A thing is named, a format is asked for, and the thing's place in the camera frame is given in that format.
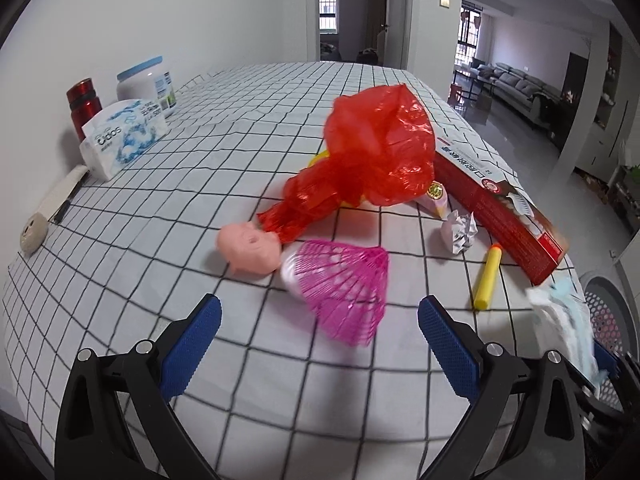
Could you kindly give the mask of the light blue face mask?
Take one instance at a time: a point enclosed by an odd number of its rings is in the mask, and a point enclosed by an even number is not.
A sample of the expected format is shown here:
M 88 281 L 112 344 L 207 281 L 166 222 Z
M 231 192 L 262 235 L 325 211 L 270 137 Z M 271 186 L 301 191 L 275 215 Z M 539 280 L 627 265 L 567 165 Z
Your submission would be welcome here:
M 599 370 L 590 311 L 570 278 L 526 289 L 534 311 L 534 333 L 541 353 L 560 352 L 591 382 L 596 393 L 608 377 Z

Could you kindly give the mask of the red toothpaste box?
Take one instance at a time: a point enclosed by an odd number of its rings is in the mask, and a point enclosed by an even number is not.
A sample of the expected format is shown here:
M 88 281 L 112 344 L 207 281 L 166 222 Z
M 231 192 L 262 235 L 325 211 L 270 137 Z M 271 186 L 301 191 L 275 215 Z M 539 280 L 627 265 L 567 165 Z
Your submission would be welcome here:
M 516 186 L 514 177 L 453 138 L 436 138 L 435 178 L 517 263 L 542 284 L 568 251 L 568 241 Z

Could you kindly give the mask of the pink plastic shuttlecock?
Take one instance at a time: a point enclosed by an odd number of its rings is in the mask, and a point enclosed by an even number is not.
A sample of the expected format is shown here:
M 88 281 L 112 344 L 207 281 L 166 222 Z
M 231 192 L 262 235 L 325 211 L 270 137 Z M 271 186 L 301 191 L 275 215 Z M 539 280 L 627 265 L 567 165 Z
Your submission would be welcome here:
M 367 347 L 385 314 L 389 268 L 390 255 L 380 246 L 307 240 L 285 249 L 280 277 L 327 337 Z

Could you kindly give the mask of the pink snack wrapper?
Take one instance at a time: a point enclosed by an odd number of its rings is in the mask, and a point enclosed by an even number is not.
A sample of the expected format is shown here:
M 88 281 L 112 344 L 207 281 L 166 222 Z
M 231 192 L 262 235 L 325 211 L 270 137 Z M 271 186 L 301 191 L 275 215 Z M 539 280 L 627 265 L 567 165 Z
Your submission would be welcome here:
M 416 198 L 416 203 L 440 220 L 445 220 L 450 214 L 446 188 L 437 181 L 433 181 L 426 192 Z

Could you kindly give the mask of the red plastic bag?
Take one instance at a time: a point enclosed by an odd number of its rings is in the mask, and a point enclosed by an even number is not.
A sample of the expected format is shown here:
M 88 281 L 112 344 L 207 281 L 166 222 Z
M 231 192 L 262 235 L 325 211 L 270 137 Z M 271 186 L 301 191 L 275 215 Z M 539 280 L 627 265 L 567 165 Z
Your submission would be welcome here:
M 328 156 L 300 170 L 282 200 L 258 214 L 267 232 L 291 243 L 343 204 L 388 207 L 423 195 L 435 177 L 435 133 L 405 84 L 340 96 L 323 126 Z

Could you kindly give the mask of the grey perforated trash basket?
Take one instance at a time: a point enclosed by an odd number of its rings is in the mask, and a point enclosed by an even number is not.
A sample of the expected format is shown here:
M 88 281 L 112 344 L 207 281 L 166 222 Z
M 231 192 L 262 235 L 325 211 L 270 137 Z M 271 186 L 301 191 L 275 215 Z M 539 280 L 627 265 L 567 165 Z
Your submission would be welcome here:
M 589 310 L 598 374 L 594 383 L 599 400 L 623 411 L 612 383 L 616 358 L 631 356 L 639 364 L 639 321 L 622 293 L 605 276 L 585 274 L 580 278 Z

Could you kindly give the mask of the yellow foam dart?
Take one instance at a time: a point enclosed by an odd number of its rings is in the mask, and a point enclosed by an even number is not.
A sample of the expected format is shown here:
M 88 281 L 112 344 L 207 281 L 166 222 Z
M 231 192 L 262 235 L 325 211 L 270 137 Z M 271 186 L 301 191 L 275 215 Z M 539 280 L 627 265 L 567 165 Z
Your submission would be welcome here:
M 499 244 L 492 244 L 486 254 L 484 268 L 477 282 L 473 301 L 475 310 L 489 309 L 496 288 L 501 259 L 502 247 Z

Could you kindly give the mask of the white checkered tablecloth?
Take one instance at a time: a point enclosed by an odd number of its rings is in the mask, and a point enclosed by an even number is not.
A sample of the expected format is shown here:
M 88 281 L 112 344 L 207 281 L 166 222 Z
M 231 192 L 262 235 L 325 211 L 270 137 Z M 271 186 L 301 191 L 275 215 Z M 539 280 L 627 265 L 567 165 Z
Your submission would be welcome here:
M 111 181 L 88 181 L 41 247 L 9 267 L 2 292 L 14 392 L 43 455 L 81 350 L 123 354 L 185 318 L 206 294 L 218 334 L 171 405 L 225 479 L 415 479 L 468 408 L 428 350 L 416 308 L 434 295 L 480 338 L 536 356 L 530 281 L 504 258 L 486 311 L 473 296 L 494 239 L 479 229 L 454 254 L 416 203 L 345 205 L 303 240 L 379 247 L 385 313 L 365 346 L 333 339 L 295 288 L 294 245 L 257 217 L 324 152 L 340 96 L 404 84 L 435 130 L 506 161 L 436 92 L 403 70 L 291 63 L 226 70 L 180 92 L 167 136 Z

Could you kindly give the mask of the round beige stone ornament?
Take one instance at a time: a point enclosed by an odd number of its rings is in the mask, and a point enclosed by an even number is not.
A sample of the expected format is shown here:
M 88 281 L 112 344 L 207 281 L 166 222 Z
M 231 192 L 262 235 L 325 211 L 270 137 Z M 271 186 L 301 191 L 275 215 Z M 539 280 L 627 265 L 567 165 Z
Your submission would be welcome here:
M 22 253 L 29 257 L 44 242 L 48 232 L 48 219 L 40 212 L 35 212 L 25 223 L 20 236 Z

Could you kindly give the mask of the pink pig toy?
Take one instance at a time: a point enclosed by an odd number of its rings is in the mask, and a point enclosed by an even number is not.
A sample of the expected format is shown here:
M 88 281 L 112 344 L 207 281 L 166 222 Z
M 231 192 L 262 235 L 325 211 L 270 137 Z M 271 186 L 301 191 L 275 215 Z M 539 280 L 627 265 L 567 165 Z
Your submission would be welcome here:
M 232 273 L 267 275 L 277 271 L 281 263 L 282 245 L 277 234 L 258 229 L 253 222 L 223 226 L 216 246 Z

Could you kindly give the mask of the white tissue pack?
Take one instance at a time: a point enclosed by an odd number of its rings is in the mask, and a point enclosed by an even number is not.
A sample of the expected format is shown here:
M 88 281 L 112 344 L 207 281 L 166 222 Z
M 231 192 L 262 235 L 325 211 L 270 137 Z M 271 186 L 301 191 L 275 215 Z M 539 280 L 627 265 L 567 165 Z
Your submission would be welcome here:
M 123 100 L 100 110 L 82 132 L 82 159 L 94 178 L 106 182 L 168 133 L 168 125 L 157 102 Z

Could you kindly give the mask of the red thermos bottle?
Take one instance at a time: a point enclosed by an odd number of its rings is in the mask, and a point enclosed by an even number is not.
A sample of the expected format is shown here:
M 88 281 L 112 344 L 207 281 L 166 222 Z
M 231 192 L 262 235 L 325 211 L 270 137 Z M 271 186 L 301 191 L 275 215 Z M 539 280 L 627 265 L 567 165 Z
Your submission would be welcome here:
M 82 127 L 102 110 L 102 104 L 96 94 L 92 79 L 86 78 L 78 81 L 66 91 L 66 98 L 76 134 L 79 142 L 82 142 L 85 140 Z

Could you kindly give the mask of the white jar blue lid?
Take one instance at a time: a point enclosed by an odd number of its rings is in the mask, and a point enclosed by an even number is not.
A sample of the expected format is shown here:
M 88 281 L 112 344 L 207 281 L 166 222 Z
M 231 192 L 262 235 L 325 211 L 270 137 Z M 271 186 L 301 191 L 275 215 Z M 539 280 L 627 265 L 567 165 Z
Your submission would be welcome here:
M 116 78 L 116 96 L 119 101 L 151 100 L 162 108 L 165 117 L 174 112 L 177 98 L 169 70 L 161 55 L 124 70 Z

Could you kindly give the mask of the grey sofa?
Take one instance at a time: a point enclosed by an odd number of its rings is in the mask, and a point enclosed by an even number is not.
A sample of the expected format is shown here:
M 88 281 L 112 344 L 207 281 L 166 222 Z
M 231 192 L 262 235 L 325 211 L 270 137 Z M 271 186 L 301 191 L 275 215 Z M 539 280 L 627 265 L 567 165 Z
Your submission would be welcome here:
M 493 98 L 534 124 L 547 125 L 560 102 L 558 88 L 508 64 L 477 63 L 471 74 Z

